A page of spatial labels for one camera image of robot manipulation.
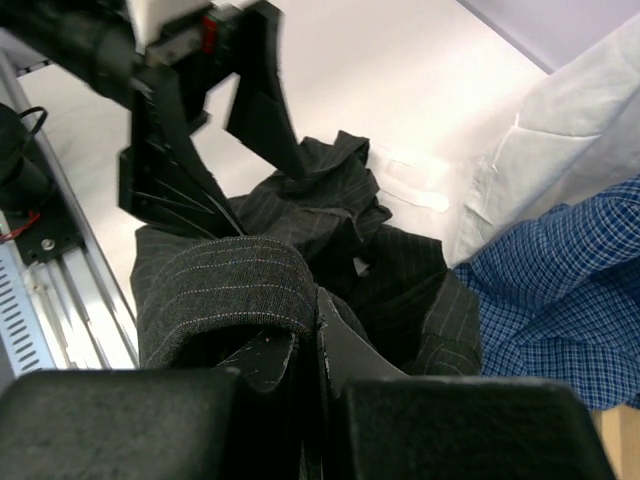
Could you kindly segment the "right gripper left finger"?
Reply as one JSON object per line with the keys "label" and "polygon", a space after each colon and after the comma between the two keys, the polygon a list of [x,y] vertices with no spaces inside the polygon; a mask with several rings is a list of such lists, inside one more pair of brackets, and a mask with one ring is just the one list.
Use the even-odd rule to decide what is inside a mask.
{"label": "right gripper left finger", "polygon": [[262,332],[208,369],[25,375],[1,397],[1,475],[295,479],[299,351]]}

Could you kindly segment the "black pinstripe shirt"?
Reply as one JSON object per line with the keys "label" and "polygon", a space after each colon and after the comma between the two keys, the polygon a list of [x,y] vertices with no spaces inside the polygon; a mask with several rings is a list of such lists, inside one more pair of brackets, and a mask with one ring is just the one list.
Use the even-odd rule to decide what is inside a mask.
{"label": "black pinstripe shirt", "polygon": [[260,329],[309,338],[326,291],[347,325],[410,375],[476,375],[479,302],[437,240],[390,224],[367,138],[302,141],[309,176],[274,173],[231,205],[239,237],[136,233],[131,288],[145,368],[220,362]]}

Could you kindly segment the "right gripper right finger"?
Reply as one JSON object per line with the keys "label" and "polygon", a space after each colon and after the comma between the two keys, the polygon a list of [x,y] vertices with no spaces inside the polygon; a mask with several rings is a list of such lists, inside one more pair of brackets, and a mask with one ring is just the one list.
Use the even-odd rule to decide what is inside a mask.
{"label": "right gripper right finger", "polygon": [[585,406],[539,378],[410,376],[317,296],[328,479],[611,479]]}

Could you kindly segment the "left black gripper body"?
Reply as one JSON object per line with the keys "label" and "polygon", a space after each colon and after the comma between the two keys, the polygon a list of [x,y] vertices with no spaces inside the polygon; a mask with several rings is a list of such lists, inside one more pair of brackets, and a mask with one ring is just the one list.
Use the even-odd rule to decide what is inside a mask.
{"label": "left black gripper body", "polygon": [[1,26],[100,95],[128,95],[148,66],[174,69],[190,95],[234,71],[237,22],[209,1],[4,1]]}

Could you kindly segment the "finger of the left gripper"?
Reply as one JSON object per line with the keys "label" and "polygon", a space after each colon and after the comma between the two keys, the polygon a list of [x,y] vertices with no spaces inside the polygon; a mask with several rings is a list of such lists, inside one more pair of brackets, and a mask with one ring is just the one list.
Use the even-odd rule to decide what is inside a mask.
{"label": "finger of the left gripper", "polygon": [[239,14],[232,62],[239,83],[226,131],[282,173],[301,180],[307,167],[279,77],[281,15],[268,1],[256,1]]}
{"label": "finger of the left gripper", "polygon": [[119,157],[119,207],[164,232],[242,236],[244,228],[191,135],[204,126],[206,95],[182,93],[178,73],[147,67],[131,80],[130,145]]}

